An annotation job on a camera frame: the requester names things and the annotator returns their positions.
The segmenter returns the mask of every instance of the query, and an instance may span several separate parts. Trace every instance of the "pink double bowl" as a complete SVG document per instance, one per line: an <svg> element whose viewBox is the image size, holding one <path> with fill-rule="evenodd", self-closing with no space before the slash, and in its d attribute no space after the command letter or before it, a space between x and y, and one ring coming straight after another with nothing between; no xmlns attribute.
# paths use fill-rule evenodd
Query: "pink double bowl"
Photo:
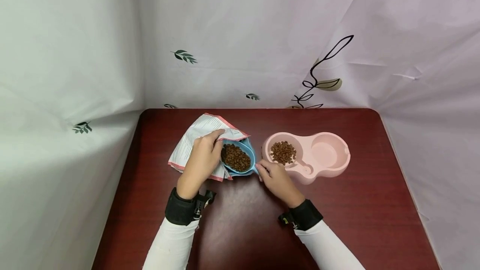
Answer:
<svg viewBox="0 0 480 270"><path fill-rule="evenodd" d="M311 184L317 176L332 178L340 175L350 163L347 143L338 135L322 132L308 137L290 133L271 135L262 146L262 157L269 162L273 144L287 141L297 151L296 159L285 165L288 174L304 185Z"/></svg>

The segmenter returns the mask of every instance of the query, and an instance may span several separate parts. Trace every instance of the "leaf print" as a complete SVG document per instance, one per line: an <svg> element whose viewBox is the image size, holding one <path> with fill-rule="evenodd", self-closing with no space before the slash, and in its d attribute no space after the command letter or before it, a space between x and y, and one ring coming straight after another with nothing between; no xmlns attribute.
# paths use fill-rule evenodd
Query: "leaf print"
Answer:
<svg viewBox="0 0 480 270"><path fill-rule="evenodd" d="M252 99L252 100L260 100L260 96L258 96L255 93L245 94L245 97L247 97L248 99Z"/></svg>
<svg viewBox="0 0 480 270"><path fill-rule="evenodd" d="M342 80L337 78L336 80L322 80L317 83L316 88L325 90L325 91L336 91L342 86Z"/></svg>
<svg viewBox="0 0 480 270"><path fill-rule="evenodd" d="M304 87L308 87L308 88L312 88L312 87L313 87L313 84L310 83L310 81L308 81L308 80L302 81L301 84L302 84Z"/></svg>
<svg viewBox="0 0 480 270"><path fill-rule="evenodd" d="M88 134L88 131L92 131L92 128L88 125L89 122L81 122L77 125L74 125L72 130L75 131L75 134L78 134L78 133L87 133Z"/></svg>
<svg viewBox="0 0 480 270"><path fill-rule="evenodd" d="M312 98L313 94L309 94L307 96L300 97L299 101L307 101Z"/></svg>
<svg viewBox="0 0 480 270"><path fill-rule="evenodd" d="M191 55L190 53L187 53L186 50L177 50L176 52L170 51L171 53L174 54L175 58L177 58L180 61L186 61L190 62L192 65L193 63L198 64L197 60Z"/></svg>
<svg viewBox="0 0 480 270"><path fill-rule="evenodd" d="M307 106L306 109L318 109L323 106L323 103L320 103L319 105L311 105Z"/></svg>
<svg viewBox="0 0 480 270"><path fill-rule="evenodd" d="M325 56L325 58L323 58L323 60L329 60L335 55L337 55L337 53L339 53L340 50L342 50L345 46L347 46L352 39L353 39L353 35L350 35L339 40L337 44L327 53L327 55Z"/></svg>
<svg viewBox="0 0 480 270"><path fill-rule="evenodd" d="M294 99L292 99L291 101L294 101L297 103L297 106L300 106L301 108L305 108L305 106L303 105L302 102L305 102L307 100L309 100L312 96L313 96L313 93L312 90L317 88L317 89L320 89L320 90L325 90L325 91L336 91L338 89L340 89L340 87L342 86L342 80L341 78L336 78L334 80L322 80L322 81L318 81L315 74L313 73L313 71L315 70L315 68L321 64L323 61L326 61L328 59L331 59L333 58L335 55L337 55L337 53L339 53L343 48L345 48L345 46L347 46L351 40L353 39L354 35L350 35L350 36L346 36L346 37L343 37L341 40L339 40L335 46L326 54L325 58L323 59L319 59L317 58L316 61L313 63L313 66L312 68L310 68L310 77L311 79L313 80L313 82L311 82L310 80L304 80L302 81L302 85L304 87L307 88L307 90L305 91L305 93L303 93L301 96L296 96L294 95ZM306 108L320 108L321 106L323 106L323 103L320 103L318 105L312 105L312 106L308 106Z"/></svg>

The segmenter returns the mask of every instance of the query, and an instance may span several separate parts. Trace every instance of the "dark red table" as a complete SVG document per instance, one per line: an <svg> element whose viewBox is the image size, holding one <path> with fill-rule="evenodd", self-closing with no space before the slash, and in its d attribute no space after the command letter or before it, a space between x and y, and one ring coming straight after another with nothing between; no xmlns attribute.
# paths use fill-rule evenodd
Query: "dark red table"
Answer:
<svg viewBox="0 0 480 270"><path fill-rule="evenodd" d="M202 113L221 115L263 141L287 131L340 135L352 154L335 178L317 178L301 191L367 270L439 269L379 115L369 109L166 110L140 117L93 269L141 269L180 174L168 158ZM285 209L256 175L209 181L218 193L195 234L189 269L318 269L290 228Z"/></svg>

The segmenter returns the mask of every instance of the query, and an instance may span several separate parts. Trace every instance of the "white backdrop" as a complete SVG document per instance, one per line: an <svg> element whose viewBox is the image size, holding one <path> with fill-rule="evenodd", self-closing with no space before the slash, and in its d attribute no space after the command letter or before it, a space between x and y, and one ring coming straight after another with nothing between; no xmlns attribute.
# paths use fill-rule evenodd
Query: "white backdrop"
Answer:
<svg viewBox="0 0 480 270"><path fill-rule="evenodd" d="M133 1L0 0L0 269L91 267L143 108Z"/></svg>
<svg viewBox="0 0 480 270"><path fill-rule="evenodd" d="M480 0L0 2L1 269L88 269L164 106L377 110L443 269L480 269Z"/></svg>

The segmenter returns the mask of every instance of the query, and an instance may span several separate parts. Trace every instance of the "black line drawing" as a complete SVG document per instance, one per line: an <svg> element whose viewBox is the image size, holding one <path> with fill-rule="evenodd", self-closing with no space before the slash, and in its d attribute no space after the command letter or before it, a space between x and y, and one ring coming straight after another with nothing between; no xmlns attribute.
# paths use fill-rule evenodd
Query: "black line drawing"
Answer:
<svg viewBox="0 0 480 270"><path fill-rule="evenodd" d="M302 81L302 85L306 88L308 88L305 93L303 93L301 96L296 96L294 95L295 99L292 99L291 101L295 101L297 102L298 105L295 105L295 106L291 106L290 108L298 108L298 109L314 109L314 108L320 108L321 106L323 106L323 103L320 103L319 105L311 105L311 106L307 106L305 107L303 104L309 100L310 98L312 98L313 96L313 93L309 93L311 90L317 88L317 89L321 89L321 90L330 90L330 91L334 91L334 90L338 90L341 85L342 85L342 80L340 78L336 78L334 80L322 80L322 81L318 81L317 78L313 75L313 70L315 70L315 68L321 64L321 62L323 61L326 61L326 60L329 60L331 59L332 57L334 57L335 55L337 55L337 53L339 53L345 46L348 45L348 43L351 42L351 40L353 39L353 35L350 35L350 36L347 36L347 37L344 37L342 38L341 40L339 40L337 42L337 44L326 54L325 58L323 58L322 60L318 60L315 62L315 64L313 64L313 67L310 68L310 76L313 78L313 82L311 81L308 81L308 80L304 80Z"/></svg>

